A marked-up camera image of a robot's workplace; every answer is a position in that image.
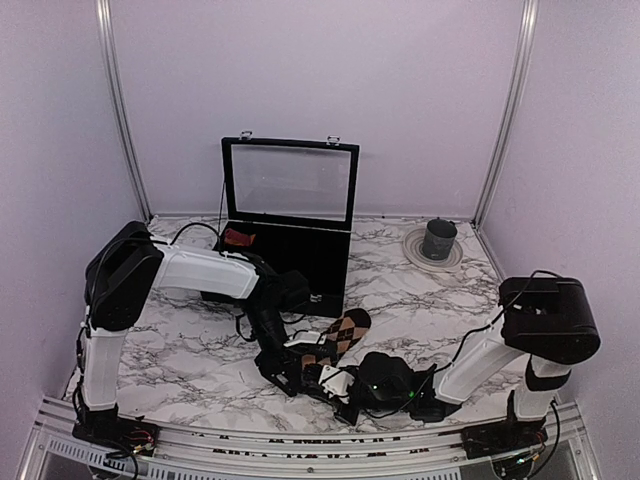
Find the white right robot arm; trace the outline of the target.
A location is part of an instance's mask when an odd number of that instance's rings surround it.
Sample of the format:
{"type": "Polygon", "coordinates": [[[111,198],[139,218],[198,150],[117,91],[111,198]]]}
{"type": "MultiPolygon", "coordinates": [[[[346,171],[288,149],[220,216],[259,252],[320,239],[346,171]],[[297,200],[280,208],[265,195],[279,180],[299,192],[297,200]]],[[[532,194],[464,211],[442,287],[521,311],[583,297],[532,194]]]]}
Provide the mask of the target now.
{"type": "Polygon", "coordinates": [[[354,368],[325,366],[317,384],[336,402],[337,416],[354,424],[362,413],[382,419],[406,412],[416,421],[441,422],[490,377],[526,357],[524,380],[495,428],[502,446],[519,446],[543,426],[555,393],[575,365],[595,355],[601,339],[585,287],[575,278],[536,270],[504,280],[498,293],[496,316],[468,331],[443,366],[417,371],[379,352],[354,368]]]}

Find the black display case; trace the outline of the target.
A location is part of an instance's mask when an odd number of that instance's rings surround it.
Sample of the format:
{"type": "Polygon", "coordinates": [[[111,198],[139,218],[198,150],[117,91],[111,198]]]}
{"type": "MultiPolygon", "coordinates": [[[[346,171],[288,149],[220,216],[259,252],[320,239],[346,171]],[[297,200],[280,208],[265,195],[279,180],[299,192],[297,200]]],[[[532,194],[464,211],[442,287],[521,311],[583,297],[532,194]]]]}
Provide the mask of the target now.
{"type": "Polygon", "coordinates": [[[254,137],[221,140],[226,208],[225,250],[260,256],[273,270],[292,270],[310,297],[294,312],[341,315],[345,301],[360,147],[324,141],[254,137]],[[228,228],[255,234],[251,247],[227,246],[228,228]]]}

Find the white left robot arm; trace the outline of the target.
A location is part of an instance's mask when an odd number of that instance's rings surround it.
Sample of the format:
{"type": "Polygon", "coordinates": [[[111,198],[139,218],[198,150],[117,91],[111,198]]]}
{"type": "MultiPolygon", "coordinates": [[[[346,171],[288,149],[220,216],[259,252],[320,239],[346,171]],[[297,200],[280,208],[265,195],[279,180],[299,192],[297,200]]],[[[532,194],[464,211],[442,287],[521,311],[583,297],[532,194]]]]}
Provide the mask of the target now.
{"type": "Polygon", "coordinates": [[[131,221],[88,264],[85,281],[74,437],[105,446],[155,440],[157,426],[123,419],[116,400],[124,339],[154,289],[199,291],[236,304],[259,344],[255,363],[261,375],[287,395],[296,394],[301,354],[288,346],[281,314],[309,297],[299,272],[278,274],[253,254],[181,246],[131,221]]]}

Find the brown argyle sock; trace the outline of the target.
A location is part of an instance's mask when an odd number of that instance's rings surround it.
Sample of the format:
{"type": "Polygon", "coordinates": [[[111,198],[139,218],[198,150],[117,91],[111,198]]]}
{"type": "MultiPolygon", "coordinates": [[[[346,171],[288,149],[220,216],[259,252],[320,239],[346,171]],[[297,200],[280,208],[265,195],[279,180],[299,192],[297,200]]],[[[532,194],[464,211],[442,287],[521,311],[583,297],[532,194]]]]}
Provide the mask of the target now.
{"type": "Polygon", "coordinates": [[[371,316],[363,308],[344,312],[325,331],[324,350],[321,353],[307,353],[301,358],[301,368],[310,365],[336,367],[349,349],[354,347],[369,331],[371,316]]]}

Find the maroon striped sock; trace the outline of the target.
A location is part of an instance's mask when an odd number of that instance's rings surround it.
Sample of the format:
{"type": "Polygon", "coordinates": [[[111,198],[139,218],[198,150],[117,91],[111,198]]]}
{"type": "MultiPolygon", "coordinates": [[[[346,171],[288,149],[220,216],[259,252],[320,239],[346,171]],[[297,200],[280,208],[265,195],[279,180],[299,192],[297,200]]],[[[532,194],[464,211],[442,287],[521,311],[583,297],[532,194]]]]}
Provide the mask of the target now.
{"type": "Polygon", "coordinates": [[[223,242],[227,246],[248,248],[253,245],[255,238],[255,234],[246,234],[228,228],[224,231],[223,242]]]}

